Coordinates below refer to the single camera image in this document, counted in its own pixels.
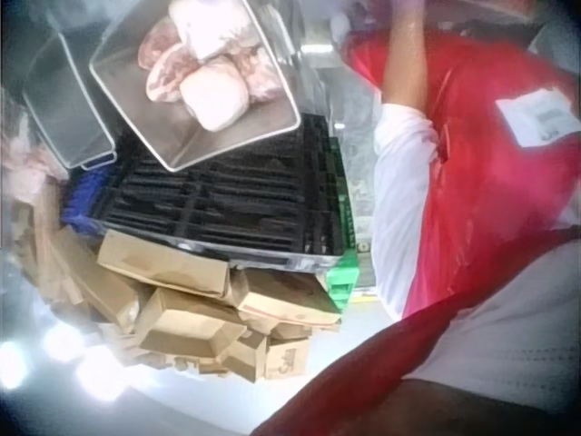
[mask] raw meat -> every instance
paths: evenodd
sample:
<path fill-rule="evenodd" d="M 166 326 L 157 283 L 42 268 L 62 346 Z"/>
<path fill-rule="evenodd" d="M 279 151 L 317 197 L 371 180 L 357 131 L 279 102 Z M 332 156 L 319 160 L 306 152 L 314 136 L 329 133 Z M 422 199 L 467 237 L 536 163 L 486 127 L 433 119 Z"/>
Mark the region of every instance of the raw meat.
<path fill-rule="evenodd" d="M 260 42 L 240 0 L 173 0 L 170 17 L 182 42 L 201 61 Z"/>
<path fill-rule="evenodd" d="M 151 70 L 163 52 L 179 42 L 178 29 L 172 19 L 166 16 L 143 39 L 137 54 L 139 66 Z"/>
<path fill-rule="evenodd" d="M 232 59 L 248 86 L 253 103 L 266 102 L 283 93 L 279 74 L 264 47 L 246 49 Z"/>
<path fill-rule="evenodd" d="M 183 101 L 202 127 L 218 132 L 248 109 L 248 89 L 234 63 L 217 57 L 190 74 L 180 85 Z"/>
<path fill-rule="evenodd" d="M 190 50 L 178 43 L 165 51 L 147 77 L 147 96 L 153 102 L 178 102 L 182 99 L 180 83 L 200 67 Z"/>

